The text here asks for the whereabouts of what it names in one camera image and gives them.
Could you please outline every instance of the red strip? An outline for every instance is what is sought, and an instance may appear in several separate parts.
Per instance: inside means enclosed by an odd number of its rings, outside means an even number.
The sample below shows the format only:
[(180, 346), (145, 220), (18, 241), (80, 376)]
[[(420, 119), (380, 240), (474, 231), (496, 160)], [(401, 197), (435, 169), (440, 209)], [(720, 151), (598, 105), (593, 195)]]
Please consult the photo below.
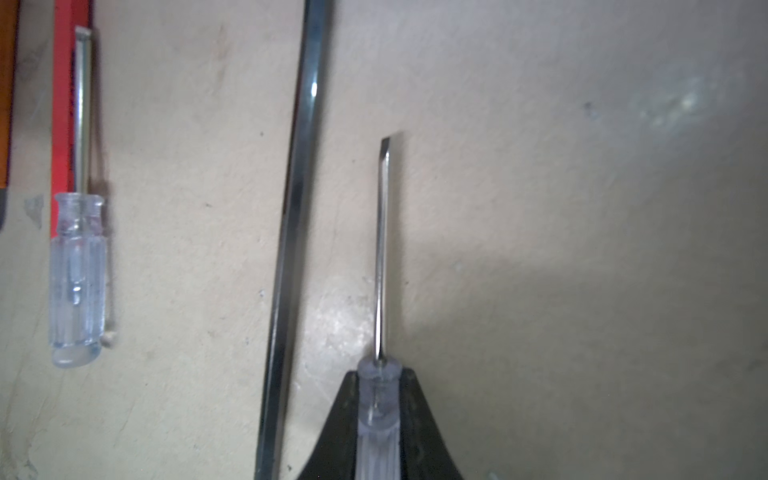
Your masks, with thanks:
[(53, 105), (51, 119), (51, 238), (56, 236), (58, 203), (53, 196), (71, 191), (72, 63), (74, 27), (88, 26), (88, 0), (55, 0), (53, 44)]

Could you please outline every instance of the metal shaft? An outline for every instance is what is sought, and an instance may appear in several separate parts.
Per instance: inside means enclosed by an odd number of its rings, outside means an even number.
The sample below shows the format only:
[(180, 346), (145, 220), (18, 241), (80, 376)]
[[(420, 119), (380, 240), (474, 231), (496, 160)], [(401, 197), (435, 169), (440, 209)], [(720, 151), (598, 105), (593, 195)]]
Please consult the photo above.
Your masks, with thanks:
[(91, 64), (93, 31), (74, 28), (74, 191), (88, 192), (91, 159)]
[(376, 215), (376, 323), (373, 349), (377, 362), (386, 361), (386, 245), (389, 213), (389, 137), (379, 151), (379, 209)]
[(261, 420), (256, 451), (256, 480), (276, 480), (279, 475), (286, 401), (293, 357), (294, 332), (303, 238), (306, 233), (302, 212), (307, 202), (317, 127), (317, 96), (321, 81), (323, 44), (326, 39), (330, 0), (306, 0), (304, 27), (296, 83), (288, 156), (288, 174), (280, 245), (277, 251), (272, 297), (270, 338), (267, 344)]

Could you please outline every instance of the orange object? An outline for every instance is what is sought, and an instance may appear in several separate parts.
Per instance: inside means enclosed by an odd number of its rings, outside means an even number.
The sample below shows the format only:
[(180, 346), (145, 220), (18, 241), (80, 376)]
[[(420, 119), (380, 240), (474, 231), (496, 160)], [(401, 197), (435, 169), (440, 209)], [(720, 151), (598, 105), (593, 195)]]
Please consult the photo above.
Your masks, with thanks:
[(19, 0), (0, 0), (0, 188), (8, 186), (18, 3)]

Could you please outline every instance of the long metal rod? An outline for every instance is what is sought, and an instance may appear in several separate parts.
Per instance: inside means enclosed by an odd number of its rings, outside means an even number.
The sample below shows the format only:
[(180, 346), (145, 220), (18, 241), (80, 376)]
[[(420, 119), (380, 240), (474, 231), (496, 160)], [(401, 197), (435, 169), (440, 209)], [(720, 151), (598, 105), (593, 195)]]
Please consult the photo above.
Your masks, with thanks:
[(317, 97), (320, 90), (323, 44), (327, 36), (329, 4), (330, 0), (306, 0), (304, 4), (299, 77), (296, 83), (293, 131), (272, 297), (270, 338), (261, 397), (255, 480), (276, 480), (280, 473), (280, 449), (283, 443), (296, 330), (300, 258), (306, 234), (302, 212), (308, 201), (306, 192), (314, 157), (314, 137), (318, 123)]
[(379, 150), (379, 209), (376, 215), (376, 322), (374, 358), (386, 361), (386, 244), (389, 214), (389, 137)]
[(91, 64), (93, 31), (74, 28), (74, 191), (88, 192), (91, 159)]

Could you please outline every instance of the transparent handle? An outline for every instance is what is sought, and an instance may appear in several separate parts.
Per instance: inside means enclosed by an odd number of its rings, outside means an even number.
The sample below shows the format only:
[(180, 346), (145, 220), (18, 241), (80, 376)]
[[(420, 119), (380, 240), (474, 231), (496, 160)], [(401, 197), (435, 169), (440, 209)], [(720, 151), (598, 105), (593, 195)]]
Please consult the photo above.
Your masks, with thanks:
[(98, 195), (57, 194), (59, 216), (51, 240), (50, 328), (52, 360), (82, 366), (101, 351), (107, 244), (101, 235)]
[(388, 357), (364, 358), (357, 366), (359, 406), (356, 480), (400, 480), (400, 373)]

